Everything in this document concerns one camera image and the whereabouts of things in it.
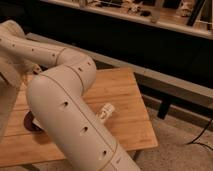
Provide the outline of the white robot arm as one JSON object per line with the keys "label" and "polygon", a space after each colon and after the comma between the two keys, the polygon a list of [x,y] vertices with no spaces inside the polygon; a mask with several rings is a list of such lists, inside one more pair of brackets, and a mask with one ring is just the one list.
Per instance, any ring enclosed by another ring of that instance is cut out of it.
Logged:
{"label": "white robot arm", "polygon": [[0,24],[0,49],[45,68],[29,82],[27,103],[76,171],[141,171],[82,98],[96,79],[90,56],[28,40],[13,20]]}

